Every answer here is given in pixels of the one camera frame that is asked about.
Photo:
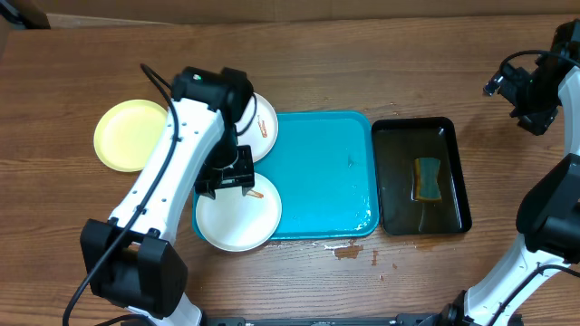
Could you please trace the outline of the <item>yellow plate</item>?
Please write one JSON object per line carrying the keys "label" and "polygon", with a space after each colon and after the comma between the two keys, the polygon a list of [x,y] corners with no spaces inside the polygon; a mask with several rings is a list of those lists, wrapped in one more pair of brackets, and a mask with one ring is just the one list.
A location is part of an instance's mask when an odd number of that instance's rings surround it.
{"label": "yellow plate", "polygon": [[129,100],[109,109],[93,135],[98,159],[120,172],[144,169],[165,129],[168,113],[148,100]]}

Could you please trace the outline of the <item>green yellow sponge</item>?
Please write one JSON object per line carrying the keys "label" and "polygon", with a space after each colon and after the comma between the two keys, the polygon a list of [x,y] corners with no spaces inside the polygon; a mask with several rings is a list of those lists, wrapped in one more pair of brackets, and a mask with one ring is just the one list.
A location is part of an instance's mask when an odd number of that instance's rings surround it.
{"label": "green yellow sponge", "polygon": [[437,158],[416,158],[413,161],[412,199],[419,202],[440,202],[438,184],[440,160]]}

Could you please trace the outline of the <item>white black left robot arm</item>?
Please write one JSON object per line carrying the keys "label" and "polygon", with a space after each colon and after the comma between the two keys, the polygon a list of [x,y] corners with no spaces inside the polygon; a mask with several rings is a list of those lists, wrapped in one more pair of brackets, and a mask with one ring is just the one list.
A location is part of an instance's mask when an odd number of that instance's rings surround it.
{"label": "white black left robot arm", "polygon": [[174,243],[191,192],[220,188],[243,195],[255,185],[251,148],[237,142],[237,122],[256,95],[245,72],[187,67],[172,82],[141,69],[168,103],[166,127],[146,167],[105,222],[90,219],[80,242],[87,275],[63,313],[70,320],[85,289],[127,309],[127,325],[201,325],[185,293],[188,267]]}

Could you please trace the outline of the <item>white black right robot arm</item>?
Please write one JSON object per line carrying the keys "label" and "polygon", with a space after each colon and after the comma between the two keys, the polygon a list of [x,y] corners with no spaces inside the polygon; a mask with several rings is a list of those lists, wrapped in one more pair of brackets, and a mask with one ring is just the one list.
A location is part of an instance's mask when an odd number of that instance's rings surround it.
{"label": "white black right robot arm", "polygon": [[536,69],[515,68],[506,57],[484,86],[514,107],[520,128],[540,136],[564,113],[562,160],[524,197],[517,211],[517,237],[478,284],[462,292],[423,325],[518,325],[515,312],[557,273],[573,276],[579,262],[579,22],[556,28],[551,47],[535,50]]}

